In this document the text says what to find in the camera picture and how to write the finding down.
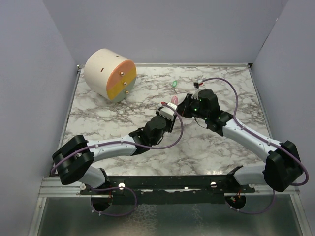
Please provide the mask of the green key tag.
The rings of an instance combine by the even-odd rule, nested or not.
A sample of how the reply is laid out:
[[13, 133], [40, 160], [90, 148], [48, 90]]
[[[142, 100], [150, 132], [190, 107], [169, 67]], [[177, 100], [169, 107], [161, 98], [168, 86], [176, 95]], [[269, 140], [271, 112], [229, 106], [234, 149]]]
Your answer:
[[178, 82], [177, 82], [176, 80], [174, 80], [173, 83], [172, 83], [172, 86], [173, 86], [173, 87], [176, 87], [176, 86], [177, 86], [177, 83], [178, 83]]

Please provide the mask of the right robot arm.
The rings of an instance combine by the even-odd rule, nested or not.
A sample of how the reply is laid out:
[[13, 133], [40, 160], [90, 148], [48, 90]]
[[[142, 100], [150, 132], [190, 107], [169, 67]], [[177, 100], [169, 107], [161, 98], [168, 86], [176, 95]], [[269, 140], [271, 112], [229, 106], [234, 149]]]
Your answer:
[[185, 118], [204, 120], [207, 129], [241, 144], [263, 161], [263, 165], [232, 171], [233, 176], [226, 180], [231, 192], [238, 192], [248, 184], [266, 184], [283, 192], [304, 172], [294, 143], [281, 143], [245, 128], [234, 115], [220, 109], [218, 98], [210, 89], [188, 93], [178, 105], [178, 113]]

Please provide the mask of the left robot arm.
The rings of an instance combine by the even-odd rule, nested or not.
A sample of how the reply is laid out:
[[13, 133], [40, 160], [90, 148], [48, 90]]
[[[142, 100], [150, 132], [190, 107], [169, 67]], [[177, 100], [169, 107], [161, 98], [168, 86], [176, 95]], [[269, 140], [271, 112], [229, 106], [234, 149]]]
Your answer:
[[87, 140], [83, 135], [76, 135], [61, 146], [53, 155], [53, 174], [59, 175], [63, 185], [76, 181], [87, 184], [98, 193], [108, 190], [106, 172], [91, 165], [94, 162], [119, 156], [134, 156], [158, 146], [166, 132], [172, 132], [176, 115], [166, 117], [156, 115], [142, 128], [131, 133], [106, 141]]

